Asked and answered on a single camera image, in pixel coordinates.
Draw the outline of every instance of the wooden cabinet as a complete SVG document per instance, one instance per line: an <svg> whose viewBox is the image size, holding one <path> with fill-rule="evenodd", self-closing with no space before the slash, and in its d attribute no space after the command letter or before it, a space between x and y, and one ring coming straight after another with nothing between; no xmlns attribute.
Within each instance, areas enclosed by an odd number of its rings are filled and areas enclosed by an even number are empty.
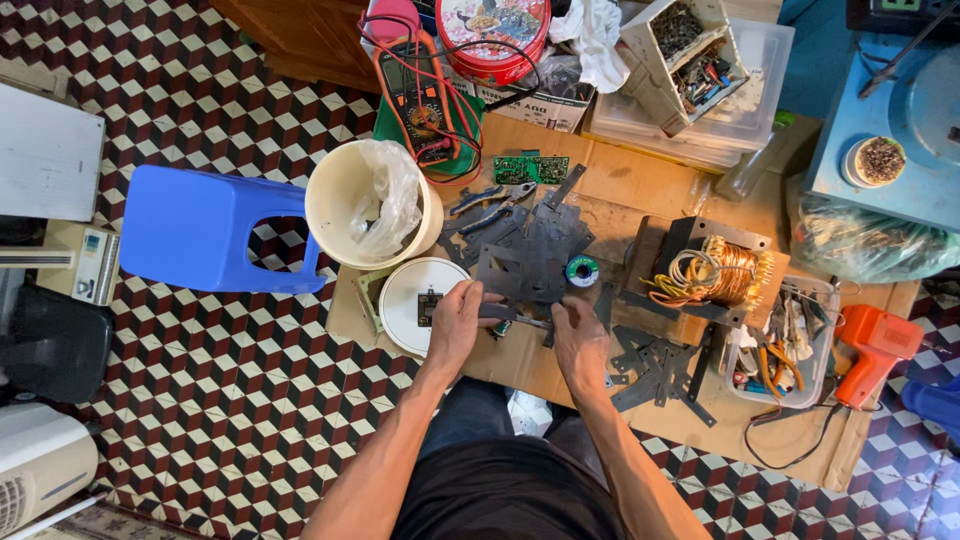
<svg viewBox="0 0 960 540"><path fill-rule="evenodd" d="M276 73L380 93L356 29L367 0L211 0L266 50Z"/></svg>

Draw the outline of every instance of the solder wire spool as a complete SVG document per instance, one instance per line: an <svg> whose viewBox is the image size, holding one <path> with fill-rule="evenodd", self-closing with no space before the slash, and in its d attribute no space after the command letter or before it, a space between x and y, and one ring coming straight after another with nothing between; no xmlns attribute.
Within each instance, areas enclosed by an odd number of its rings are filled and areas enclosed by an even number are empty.
<svg viewBox="0 0 960 540"><path fill-rule="evenodd" d="M586 255L578 255L566 264L566 280L575 287L589 287L599 279L600 266Z"/></svg>

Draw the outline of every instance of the green tray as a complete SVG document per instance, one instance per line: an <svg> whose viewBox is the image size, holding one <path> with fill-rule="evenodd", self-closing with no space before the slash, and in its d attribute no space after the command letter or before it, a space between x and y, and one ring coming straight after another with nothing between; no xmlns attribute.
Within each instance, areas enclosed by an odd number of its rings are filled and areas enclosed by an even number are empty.
<svg viewBox="0 0 960 540"><path fill-rule="evenodd" d="M463 92L460 92L460 95L463 95L464 98L467 99L467 103L470 104L470 108L473 109L473 112L476 113L477 118L480 119L480 123L482 124L483 108L487 105L487 103L478 97L466 95ZM454 131L479 135L476 122L473 121L473 115L464 111L465 116L467 117L467 122L470 125L469 130L464 130L463 122L460 121L460 115L456 113L456 109L454 109L452 103L450 104L450 113L453 116ZM387 103L387 98L383 96L380 96L380 109L376 113L376 123L373 124L373 140L395 140L400 144L406 145L406 142L403 139L403 131L400 128L400 123L396 121L396 116L390 109L390 105ZM467 171L467 169L470 168L470 164L473 162L473 154L472 148L468 147L466 144L461 144L460 156L458 156L457 159L443 161L441 163L437 163L436 165L430 165L423 168L428 171L434 171L442 174L457 175Z"/></svg>

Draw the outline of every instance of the wire cutter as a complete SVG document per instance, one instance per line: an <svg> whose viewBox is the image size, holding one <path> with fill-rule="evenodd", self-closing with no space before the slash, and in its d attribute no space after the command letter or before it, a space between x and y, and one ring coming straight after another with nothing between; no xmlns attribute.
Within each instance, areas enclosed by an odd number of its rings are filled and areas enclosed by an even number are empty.
<svg viewBox="0 0 960 540"><path fill-rule="evenodd" d="M777 374L774 375L774 379L777 381L774 382L770 379L770 365L767 362L769 356L775 357L782 364L786 365L787 368L793 372L793 377L797 383L797 389L804 389L804 376L801 375L800 370L797 369L797 364L792 360L787 358L786 354L782 349L778 348L776 345L770 343L770 340L767 339L767 336L763 334L762 331L749 328L747 331L750 333L756 340L756 349L754 351L754 358L756 359L757 368L760 372L760 377L763 379L763 384L767 387L771 394L776 398L782 398L783 394L777 389L777 382L779 382L780 373L782 373L782 368L779 368Z"/></svg>
<svg viewBox="0 0 960 540"><path fill-rule="evenodd" d="M529 195L534 189L537 188L536 182L528 182L526 184L514 185L510 188L506 188L503 185L498 185L497 187L491 187L486 191L481 191L474 195L470 195L461 202L459 205L450 210L450 215L456 215L470 207L479 205L485 201L494 201L496 199L505 199L498 207L493 211L486 211L484 216L473 223L466 225L458 231L460 234L468 234L476 231L477 229L482 229L493 223L499 217L505 213L510 213L514 211L514 204L516 201L519 201L523 197Z"/></svg>

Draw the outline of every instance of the cardboard box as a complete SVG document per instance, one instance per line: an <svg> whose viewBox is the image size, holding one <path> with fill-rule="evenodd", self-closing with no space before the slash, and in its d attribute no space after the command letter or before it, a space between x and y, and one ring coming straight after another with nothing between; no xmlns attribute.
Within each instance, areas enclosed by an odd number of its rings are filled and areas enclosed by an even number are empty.
<svg viewBox="0 0 960 540"><path fill-rule="evenodd" d="M630 77L623 86L624 93L633 96L651 114L663 131L676 135L693 123L737 88L747 82L749 73L740 62L730 29L730 21L721 0L685 0L700 19L703 32L684 49L665 58L657 45L651 22L678 0L657 0L620 27L621 42L616 52L630 68ZM732 82L710 100L697 106L695 113L687 113L680 92L673 83L673 73L693 60L716 39L724 38L720 58L731 64Z"/></svg>
<svg viewBox="0 0 960 540"><path fill-rule="evenodd" d="M514 95L520 91L522 91L522 88L517 86L505 86L501 88L477 86L476 96L487 103L493 103L494 101ZM590 105L590 100L593 99L595 92L596 88L592 87L589 94L584 96L583 100L566 99L537 92L512 105L497 109L493 113L529 122L548 130L571 134L577 129L580 120L587 112L587 107Z"/></svg>

